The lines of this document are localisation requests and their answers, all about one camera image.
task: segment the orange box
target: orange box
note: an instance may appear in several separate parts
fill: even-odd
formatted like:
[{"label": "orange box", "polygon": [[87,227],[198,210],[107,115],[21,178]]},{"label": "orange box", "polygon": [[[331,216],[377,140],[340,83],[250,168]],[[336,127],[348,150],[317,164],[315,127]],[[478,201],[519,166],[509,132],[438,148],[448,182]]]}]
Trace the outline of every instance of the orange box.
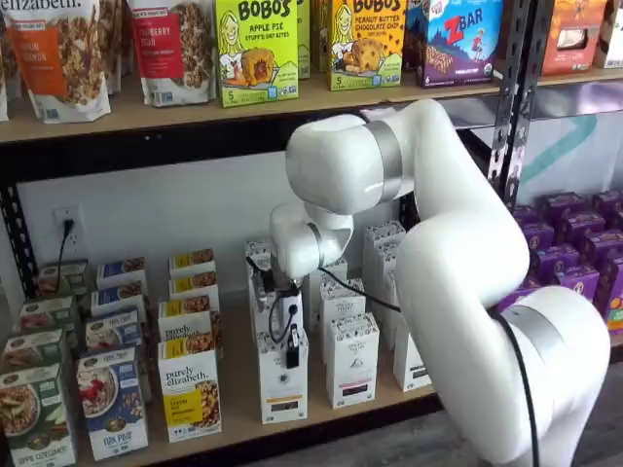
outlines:
[{"label": "orange box", "polygon": [[606,0],[556,0],[541,74],[591,68]]}]

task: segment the bobo's box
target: bobo's box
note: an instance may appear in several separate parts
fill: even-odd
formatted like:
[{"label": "bobo's box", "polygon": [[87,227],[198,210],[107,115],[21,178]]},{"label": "bobo's box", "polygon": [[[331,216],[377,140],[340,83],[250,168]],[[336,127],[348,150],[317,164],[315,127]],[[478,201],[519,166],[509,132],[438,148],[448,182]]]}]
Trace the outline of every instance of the bobo's box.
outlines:
[{"label": "bobo's box", "polygon": [[330,90],[400,85],[407,0],[329,0]]},{"label": "bobo's box", "polygon": [[217,0],[216,27],[223,107],[298,97],[296,2]]},{"label": "bobo's box", "polygon": [[492,78],[502,0],[412,2],[407,10],[405,60],[418,84],[484,83]]},{"label": "bobo's box", "polygon": [[134,347],[83,357],[78,362],[77,379],[95,460],[147,446]]}]

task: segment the bobo's apple pie box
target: bobo's apple pie box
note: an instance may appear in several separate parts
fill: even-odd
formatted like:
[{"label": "bobo's apple pie box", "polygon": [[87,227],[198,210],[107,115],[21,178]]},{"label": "bobo's apple pie box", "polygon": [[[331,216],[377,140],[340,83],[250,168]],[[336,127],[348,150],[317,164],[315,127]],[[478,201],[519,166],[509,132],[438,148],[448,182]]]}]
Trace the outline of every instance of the bobo's apple pie box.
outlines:
[{"label": "bobo's apple pie box", "polygon": [[216,0],[216,74],[223,107],[299,96],[297,4]]}]

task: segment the electrical outlet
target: electrical outlet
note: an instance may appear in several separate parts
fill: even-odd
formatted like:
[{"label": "electrical outlet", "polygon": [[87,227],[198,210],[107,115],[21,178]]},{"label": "electrical outlet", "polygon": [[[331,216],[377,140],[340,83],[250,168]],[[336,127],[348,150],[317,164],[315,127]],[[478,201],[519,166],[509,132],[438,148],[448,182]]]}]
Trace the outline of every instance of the electrical outlet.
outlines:
[{"label": "electrical outlet", "polygon": [[56,232],[58,235],[58,245],[62,242],[64,234],[63,222],[71,219],[74,221],[74,228],[69,233],[69,237],[65,241],[65,249],[63,250],[63,260],[79,260],[88,258],[87,242],[85,237],[85,229],[80,215],[80,206],[58,207],[53,211],[55,218]]}]

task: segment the bobo's peanut butter chocolate chip box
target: bobo's peanut butter chocolate chip box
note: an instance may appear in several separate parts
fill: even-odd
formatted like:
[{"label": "bobo's peanut butter chocolate chip box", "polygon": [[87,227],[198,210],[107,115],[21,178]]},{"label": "bobo's peanut butter chocolate chip box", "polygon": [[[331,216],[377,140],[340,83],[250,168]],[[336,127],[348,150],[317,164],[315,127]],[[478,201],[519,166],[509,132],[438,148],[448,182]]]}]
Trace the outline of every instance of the bobo's peanut butter chocolate chip box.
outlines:
[{"label": "bobo's peanut butter chocolate chip box", "polygon": [[294,0],[216,0],[223,107],[299,95]]},{"label": "bobo's peanut butter chocolate chip box", "polygon": [[400,84],[405,1],[331,0],[331,90]]}]

